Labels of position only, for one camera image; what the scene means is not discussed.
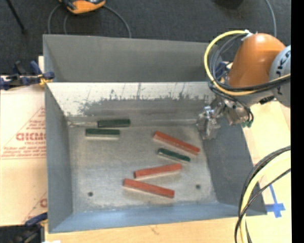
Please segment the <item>clamp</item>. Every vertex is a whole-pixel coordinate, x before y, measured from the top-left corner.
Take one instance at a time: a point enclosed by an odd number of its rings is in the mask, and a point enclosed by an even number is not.
[[[31,61],[31,75],[27,75],[20,61],[16,61],[13,67],[13,74],[6,77],[0,77],[0,90],[9,90],[23,86],[39,84],[44,87],[45,83],[52,82],[55,77],[54,72],[43,73],[35,61]]]
[[[31,218],[26,221],[25,226],[29,227],[29,230],[22,232],[21,234],[15,236],[9,243],[30,243],[39,236],[39,242],[44,241],[44,227],[42,222],[47,220],[47,212],[42,213],[38,216]]]

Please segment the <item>gray metal bin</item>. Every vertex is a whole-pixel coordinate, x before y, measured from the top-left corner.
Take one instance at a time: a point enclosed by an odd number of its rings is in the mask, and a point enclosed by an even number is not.
[[[203,141],[197,116],[214,98],[205,77],[207,44],[44,35],[49,232],[236,217],[252,161],[240,126],[221,120]],[[117,140],[90,140],[86,128],[128,118]],[[173,163],[158,157],[167,133],[201,149],[180,174],[148,183],[174,198],[127,190],[133,172]],[[249,215],[264,214],[261,198]]]

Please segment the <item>wire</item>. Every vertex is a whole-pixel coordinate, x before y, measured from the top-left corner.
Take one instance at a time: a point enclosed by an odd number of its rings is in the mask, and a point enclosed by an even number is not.
[[[255,165],[255,167],[249,174],[245,185],[243,186],[240,204],[239,204],[239,216],[241,210],[243,210],[248,205],[253,188],[260,180],[260,178],[265,174],[265,172],[277,168],[278,164],[282,164],[284,162],[290,163],[290,155],[285,155],[285,154],[281,155],[282,153],[288,150],[291,150],[290,146],[277,150],[269,154],[268,156],[264,157],[261,161],[259,161],[258,164]],[[249,242],[245,215],[242,215],[241,217],[240,234],[243,243]]]
[[[270,14],[272,15],[273,25],[274,25],[274,37],[277,37],[276,17],[274,14],[274,10],[268,0],[264,0],[264,1],[266,2],[267,6],[269,7]]]
[[[132,33],[131,33],[131,30],[130,30],[130,27],[128,26],[127,22],[124,20],[124,18],[119,14],[117,13],[114,9],[108,7],[106,4],[103,6],[103,8],[106,8],[107,10],[111,11],[112,13],[114,13],[116,16],[118,16],[121,21],[124,23],[127,31],[128,31],[128,37],[131,38],[132,37]]]
[[[240,212],[240,217],[236,223],[235,226],[235,232],[234,232],[234,237],[235,237],[235,242],[238,243],[238,230],[242,221],[242,217],[244,215],[246,215],[248,209],[250,208],[250,206],[252,205],[252,203],[259,197],[259,195],[262,194],[262,192],[264,190],[266,190],[270,185],[272,185],[273,183],[275,183],[276,181],[278,181],[279,179],[281,179],[282,177],[284,177],[285,175],[287,175],[288,173],[291,172],[291,169],[286,170],[285,172],[281,173],[278,177],[276,177],[273,181],[271,181],[270,183],[268,183],[266,186],[264,186],[262,189],[260,189],[248,202],[248,204],[246,205],[246,207],[243,209],[243,211]]]
[[[121,19],[121,21],[124,23],[124,25],[125,25],[125,27],[126,27],[126,29],[128,31],[128,37],[132,38],[131,29],[130,29],[129,25],[127,24],[127,22],[125,21],[125,19],[119,13],[117,13],[114,9],[112,9],[111,7],[108,7],[106,4],[102,8],[106,8],[107,10],[111,11],[116,16],[118,16]],[[65,16],[65,18],[64,18],[64,21],[63,21],[63,30],[64,30],[65,34],[67,34],[67,31],[66,31],[66,22],[68,20],[68,16],[69,15],[70,15],[70,13],[67,13],[66,16]]]
[[[49,18],[47,20],[47,32],[48,34],[51,34],[51,20],[52,16],[55,13],[55,11],[61,6],[62,4],[58,4],[56,7],[53,8],[53,10],[50,12]]]
[[[250,95],[250,94],[254,94],[254,93],[259,93],[261,91],[269,90],[274,87],[280,86],[284,82],[288,82],[290,80],[290,76],[291,76],[290,74],[276,78],[265,84],[235,89],[235,88],[228,87],[225,84],[221,84],[220,82],[218,82],[217,79],[214,78],[214,76],[212,75],[211,70],[209,68],[209,65],[208,65],[208,57],[209,57],[211,49],[219,40],[221,40],[222,38],[224,38],[226,36],[242,35],[242,34],[247,35],[247,34],[249,34],[249,32],[246,30],[228,31],[228,32],[225,32],[225,33],[219,35],[218,37],[216,37],[208,45],[205,55],[204,55],[204,65],[205,65],[205,71],[210,79],[209,84],[214,85],[216,89],[218,89],[219,91],[221,91],[224,94],[231,95],[231,96],[245,96],[245,95]]]

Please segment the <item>yellow cable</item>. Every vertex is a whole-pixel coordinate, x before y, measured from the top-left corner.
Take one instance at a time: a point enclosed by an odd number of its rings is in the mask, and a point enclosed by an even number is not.
[[[274,170],[277,168],[277,165],[283,165],[284,163],[288,162],[290,164],[291,161],[291,155],[290,154],[281,154],[277,156],[275,159],[270,161],[264,168],[259,170],[259,172],[251,179],[250,183],[248,184],[248,187],[244,193],[242,204],[241,204],[241,211],[247,206],[249,198],[253,192],[254,187],[259,182],[259,180],[262,178],[262,176],[265,175],[265,173]],[[248,237],[246,233],[246,214],[243,215],[241,219],[240,224],[240,235],[243,243],[248,243]]]
[[[213,75],[211,74],[210,70],[209,70],[209,67],[208,67],[208,55],[209,55],[209,52],[211,50],[211,48],[222,38],[226,37],[226,36],[230,36],[230,35],[235,35],[235,34],[248,34],[249,32],[246,31],[246,30],[233,30],[233,31],[228,31],[228,32],[225,32],[221,35],[219,35],[218,37],[216,37],[214,40],[212,40],[212,42],[208,45],[208,47],[206,48],[206,51],[205,51],[205,54],[204,54],[204,65],[205,65],[205,71],[210,79],[210,81],[215,85],[215,87],[220,90],[221,92],[223,92],[224,94],[227,94],[227,95],[231,95],[231,96],[244,96],[244,95],[249,95],[249,94],[252,94],[252,93],[255,93],[257,92],[258,90],[253,90],[253,91],[240,91],[240,92],[233,92],[233,91],[229,91],[229,90],[226,90],[224,88],[222,88],[221,86],[219,86],[216,82],[215,82],[215,79],[213,77]],[[277,81],[277,80],[280,80],[282,78],[285,78],[285,77],[288,77],[290,76],[290,74],[287,74],[285,76],[282,76],[282,77],[279,77],[277,79],[274,79],[274,80],[271,80],[268,82],[271,83],[273,81]]]

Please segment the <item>green block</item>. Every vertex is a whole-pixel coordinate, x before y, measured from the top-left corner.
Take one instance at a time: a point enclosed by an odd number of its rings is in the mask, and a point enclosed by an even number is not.
[[[164,156],[167,158],[170,158],[172,160],[176,160],[176,161],[183,161],[183,162],[190,162],[191,158],[185,155],[181,155],[179,153],[176,153],[174,151],[165,149],[165,148],[159,148],[158,150],[158,155],[160,156]]]
[[[97,122],[98,128],[120,128],[128,127],[131,124],[129,119],[106,119]]]
[[[86,129],[86,137],[102,138],[102,139],[118,139],[120,130],[112,129]]]

